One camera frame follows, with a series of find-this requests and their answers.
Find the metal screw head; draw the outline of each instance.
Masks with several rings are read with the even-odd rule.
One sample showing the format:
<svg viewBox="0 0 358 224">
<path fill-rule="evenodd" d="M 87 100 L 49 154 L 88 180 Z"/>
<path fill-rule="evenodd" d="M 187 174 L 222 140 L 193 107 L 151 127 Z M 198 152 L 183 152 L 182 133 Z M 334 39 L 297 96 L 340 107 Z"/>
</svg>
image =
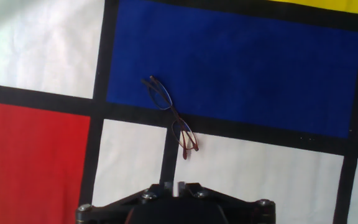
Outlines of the metal screw head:
<svg viewBox="0 0 358 224">
<path fill-rule="evenodd" d="M 146 199 L 146 200 L 152 200 L 157 198 L 156 194 L 153 192 L 144 192 L 142 194 L 142 198 Z"/>
<path fill-rule="evenodd" d="M 267 200 L 267 199 L 260 199 L 259 201 L 257 201 L 257 203 L 260 205 L 260 206 L 267 206 L 267 205 L 270 205 L 272 203 L 271 200 Z"/>
<path fill-rule="evenodd" d="M 84 205 L 81 205 L 80 207 L 78 207 L 78 211 L 85 212 L 85 211 L 91 210 L 91 208 L 92 208 L 91 204 L 84 204 Z"/>
<path fill-rule="evenodd" d="M 207 192 L 205 190 L 201 190 L 196 193 L 196 198 L 205 198 L 207 196 Z"/>
</svg>

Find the mondrian pattern fabric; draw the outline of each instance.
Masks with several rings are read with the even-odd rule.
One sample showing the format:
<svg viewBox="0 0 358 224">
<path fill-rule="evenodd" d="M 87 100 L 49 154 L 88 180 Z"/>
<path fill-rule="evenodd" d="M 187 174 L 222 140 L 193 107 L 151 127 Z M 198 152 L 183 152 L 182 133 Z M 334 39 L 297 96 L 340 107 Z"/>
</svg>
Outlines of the mondrian pattern fabric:
<svg viewBox="0 0 358 224">
<path fill-rule="evenodd" d="M 358 1 L 0 0 L 0 223 L 179 181 L 358 223 Z"/>
</svg>

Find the eyeglass frame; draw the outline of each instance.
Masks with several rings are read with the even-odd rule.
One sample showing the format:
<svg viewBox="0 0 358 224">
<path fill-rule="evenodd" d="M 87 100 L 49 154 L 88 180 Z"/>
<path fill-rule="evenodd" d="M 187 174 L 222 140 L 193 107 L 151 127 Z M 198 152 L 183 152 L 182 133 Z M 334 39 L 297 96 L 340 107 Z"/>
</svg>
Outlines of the eyeglass frame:
<svg viewBox="0 0 358 224">
<path fill-rule="evenodd" d="M 173 135 L 175 136 L 175 139 L 178 141 L 179 145 L 183 148 L 183 158 L 184 159 L 187 159 L 187 150 L 192 150 L 194 149 L 195 151 L 198 151 L 198 143 L 197 143 L 197 139 L 196 139 L 196 136 L 194 135 L 193 131 L 190 129 L 190 127 L 187 125 L 187 123 L 179 116 L 179 113 L 178 111 L 176 110 L 176 108 L 173 106 L 173 103 L 172 103 L 172 99 L 171 99 L 171 96 L 169 95 L 167 89 L 164 87 L 163 84 L 161 84 L 160 81 L 158 81 L 154 76 L 150 76 L 150 82 L 144 80 L 144 79 L 141 79 L 141 82 L 147 86 L 147 91 L 149 93 L 149 96 L 150 98 L 152 99 L 153 103 L 156 105 L 156 107 L 160 110 L 168 110 L 168 109 L 171 109 L 173 115 L 175 116 L 176 120 L 172 123 L 172 133 Z M 155 100 L 153 99 L 153 96 L 150 92 L 150 88 L 153 89 L 156 93 L 158 93 L 163 99 L 164 101 L 169 105 L 169 107 L 167 108 L 162 108 L 160 107 L 156 102 Z M 177 138 L 176 134 L 175 134 L 175 131 L 174 131 L 174 124 L 175 122 L 177 122 L 179 125 L 180 125 L 180 132 L 182 134 L 182 138 L 183 138 L 183 145 L 180 143 L 180 140 Z M 186 128 L 184 127 L 187 126 L 187 129 L 190 131 L 190 133 L 194 136 L 194 141 L 192 140 L 192 137 L 189 135 L 188 131 L 186 131 Z M 193 147 L 191 148 L 187 148 L 186 146 L 186 141 L 185 141 L 185 134 L 187 134 L 189 140 L 191 141 Z"/>
</svg>

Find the yellow rectangle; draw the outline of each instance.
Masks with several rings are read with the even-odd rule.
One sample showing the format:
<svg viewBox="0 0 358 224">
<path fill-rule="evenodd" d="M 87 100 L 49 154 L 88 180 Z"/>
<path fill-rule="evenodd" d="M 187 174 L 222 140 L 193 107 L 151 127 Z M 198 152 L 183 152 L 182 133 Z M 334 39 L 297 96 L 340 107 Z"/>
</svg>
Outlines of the yellow rectangle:
<svg viewBox="0 0 358 224">
<path fill-rule="evenodd" d="M 271 0 L 358 14 L 358 0 Z"/>
</svg>

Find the eyeglasses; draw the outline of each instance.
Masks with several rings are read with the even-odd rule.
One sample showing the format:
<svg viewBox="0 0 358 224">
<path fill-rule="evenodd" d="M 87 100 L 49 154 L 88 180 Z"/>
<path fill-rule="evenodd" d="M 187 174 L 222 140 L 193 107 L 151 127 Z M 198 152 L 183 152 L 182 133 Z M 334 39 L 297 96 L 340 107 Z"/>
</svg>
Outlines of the eyeglasses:
<svg viewBox="0 0 358 224">
<path fill-rule="evenodd" d="M 153 76 L 150 81 L 141 80 L 147 86 L 150 98 L 160 110 L 171 109 L 176 120 L 172 123 L 172 132 L 180 146 L 183 147 L 183 158 L 187 159 L 187 150 L 198 151 L 197 139 L 186 122 L 180 118 L 178 111 L 173 107 L 172 100 L 165 87 Z M 175 133 L 180 130 L 179 138 Z"/>
</svg>

